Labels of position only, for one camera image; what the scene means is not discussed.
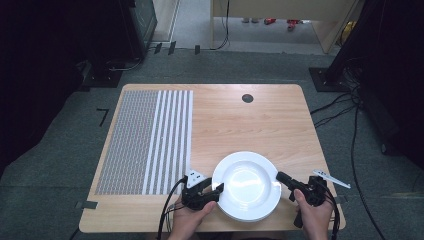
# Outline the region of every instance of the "black circular hole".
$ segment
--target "black circular hole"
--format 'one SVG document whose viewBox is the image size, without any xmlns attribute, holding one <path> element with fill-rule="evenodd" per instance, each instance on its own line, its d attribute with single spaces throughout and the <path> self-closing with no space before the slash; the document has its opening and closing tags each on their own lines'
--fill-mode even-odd
<svg viewBox="0 0 424 240">
<path fill-rule="evenodd" d="M 251 103 L 253 102 L 253 96 L 250 94 L 244 94 L 241 99 L 243 100 L 243 102 L 245 103 Z"/>
</svg>

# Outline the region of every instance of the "white tab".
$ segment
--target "white tab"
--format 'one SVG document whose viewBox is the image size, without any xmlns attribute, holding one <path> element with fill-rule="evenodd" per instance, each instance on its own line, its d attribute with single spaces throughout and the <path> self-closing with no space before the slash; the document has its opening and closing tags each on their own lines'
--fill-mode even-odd
<svg viewBox="0 0 424 240">
<path fill-rule="evenodd" d="M 191 170 L 190 173 L 187 175 L 187 177 L 188 177 L 187 188 L 192 188 L 196 186 L 198 183 L 206 179 L 206 177 L 203 174 L 195 170 Z"/>
<path fill-rule="evenodd" d="M 333 182 L 333 183 L 337 183 L 337 184 L 339 184 L 340 186 L 343 186 L 343 187 L 345 187 L 345 188 L 350 188 L 350 184 L 346 184 L 346 183 L 344 183 L 344 182 L 342 182 L 342 181 L 340 181 L 340 180 L 338 180 L 338 179 L 336 179 L 336 178 L 333 178 L 332 176 L 330 176 L 330 175 L 328 175 L 328 174 L 326 174 L 325 172 L 323 172 L 322 170 L 314 170 L 314 171 L 312 171 L 313 173 L 315 173 L 316 175 L 318 175 L 318 176 L 320 176 L 320 177 L 322 177 L 322 178 L 324 178 L 324 179 L 326 179 L 326 180 L 328 180 L 328 181 L 331 181 L 331 182 Z"/>
</svg>

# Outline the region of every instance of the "striped mat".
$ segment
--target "striped mat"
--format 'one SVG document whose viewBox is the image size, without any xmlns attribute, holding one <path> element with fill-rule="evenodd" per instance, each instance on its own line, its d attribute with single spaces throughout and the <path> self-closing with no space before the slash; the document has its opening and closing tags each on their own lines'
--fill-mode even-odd
<svg viewBox="0 0 424 240">
<path fill-rule="evenodd" d="M 169 194 L 190 166 L 193 92 L 123 94 L 96 194 Z"/>
</svg>

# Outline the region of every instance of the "wooden table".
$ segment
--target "wooden table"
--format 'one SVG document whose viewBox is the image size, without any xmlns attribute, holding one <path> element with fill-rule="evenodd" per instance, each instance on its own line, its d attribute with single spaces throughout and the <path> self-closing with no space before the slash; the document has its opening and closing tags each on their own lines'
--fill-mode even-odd
<svg viewBox="0 0 424 240">
<path fill-rule="evenodd" d="M 268 158 L 279 171 L 298 181 L 308 182 L 313 169 L 329 172 L 309 110 L 298 85 L 225 84 L 130 84 L 120 99 L 88 195 L 97 209 L 84 209 L 80 230 L 94 232 L 156 232 L 166 195 L 96 195 L 124 93 L 138 90 L 192 90 L 191 169 L 212 176 L 216 165 L 227 155 L 252 151 Z M 242 100 L 244 94 L 253 102 Z M 329 188 L 334 195 L 331 182 Z M 207 216 L 198 231 L 295 230 L 295 203 L 283 197 L 273 213 L 255 223 L 243 223 L 226 216 L 219 208 Z M 341 227 L 346 224 L 341 213 Z"/>
<path fill-rule="evenodd" d="M 214 48 L 214 17 L 227 16 L 227 0 L 210 1 L 210 47 Z M 358 2 L 360 0 L 230 0 L 228 17 L 312 20 L 323 52 L 328 53 L 352 14 L 358 11 Z"/>
</svg>

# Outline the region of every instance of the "person's arm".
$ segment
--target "person's arm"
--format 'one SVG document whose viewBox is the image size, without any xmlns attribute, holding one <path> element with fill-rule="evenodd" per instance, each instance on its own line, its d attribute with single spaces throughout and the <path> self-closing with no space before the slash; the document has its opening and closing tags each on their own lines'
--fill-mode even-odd
<svg viewBox="0 0 424 240">
<path fill-rule="evenodd" d="M 216 202 L 209 202 L 200 211 L 193 211 L 187 207 L 174 211 L 172 231 L 168 240 L 187 240 L 194 234 L 197 227 L 215 208 Z"/>
<path fill-rule="evenodd" d="M 318 207 L 313 207 L 306 202 L 303 193 L 295 189 L 294 197 L 302 213 L 303 231 L 309 240 L 328 240 L 328 225 L 330 223 L 333 205 L 324 201 Z"/>
</svg>

